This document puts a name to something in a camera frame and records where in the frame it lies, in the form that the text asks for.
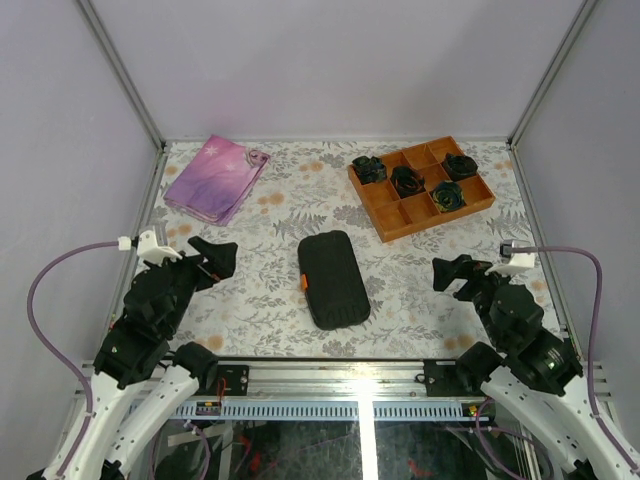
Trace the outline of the black plastic tool case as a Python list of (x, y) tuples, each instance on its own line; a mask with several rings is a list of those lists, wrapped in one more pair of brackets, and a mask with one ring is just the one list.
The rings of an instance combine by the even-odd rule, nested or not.
[(297, 253), (302, 289), (317, 328), (349, 328), (369, 318), (370, 301), (346, 232), (332, 230), (306, 237)]

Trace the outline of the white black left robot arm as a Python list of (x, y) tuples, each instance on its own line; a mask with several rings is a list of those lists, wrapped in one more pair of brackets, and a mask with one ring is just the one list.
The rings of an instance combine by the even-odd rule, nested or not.
[(39, 341), (78, 379), (85, 396), (82, 410), (49, 464), (34, 479), (123, 479), (160, 427), (184, 401), (212, 392), (219, 381), (218, 357), (197, 342), (176, 350), (177, 333), (193, 296), (231, 278), (238, 246), (214, 244), (199, 236), (188, 240), (194, 254), (159, 243), (148, 229), (136, 237), (95, 243), (69, 251), (54, 265), (103, 247), (135, 251), (145, 270), (123, 298), (120, 317), (106, 334), (93, 373), (85, 376), (43, 334), (34, 316), (38, 274), (27, 296), (27, 317)]

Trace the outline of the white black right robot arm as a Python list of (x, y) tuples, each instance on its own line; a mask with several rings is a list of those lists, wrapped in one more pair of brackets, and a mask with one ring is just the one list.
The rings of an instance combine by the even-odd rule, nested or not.
[(602, 412), (572, 344), (543, 326), (542, 307), (512, 283), (508, 265), (463, 254), (432, 266), (437, 292), (463, 281), (453, 296), (473, 305), (488, 336), (456, 360), (458, 387), (506, 408), (570, 478), (638, 478), (638, 450)]

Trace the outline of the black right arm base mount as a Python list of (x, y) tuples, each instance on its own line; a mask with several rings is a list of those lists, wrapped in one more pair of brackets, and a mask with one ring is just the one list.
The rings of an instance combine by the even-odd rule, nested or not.
[(476, 385), (463, 378), (456, 360), (424, 360), (423, 374), (428, 397), (477, 397), (482, 394)]

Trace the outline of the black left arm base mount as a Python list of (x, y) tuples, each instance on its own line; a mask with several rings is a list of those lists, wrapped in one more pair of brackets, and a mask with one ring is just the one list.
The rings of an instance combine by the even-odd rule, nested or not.
[(250, 367), (241, 364), (218, 365), (215, 375), (205, 380), (198, 395), (217, 398), (243, 397), (248, 393)]

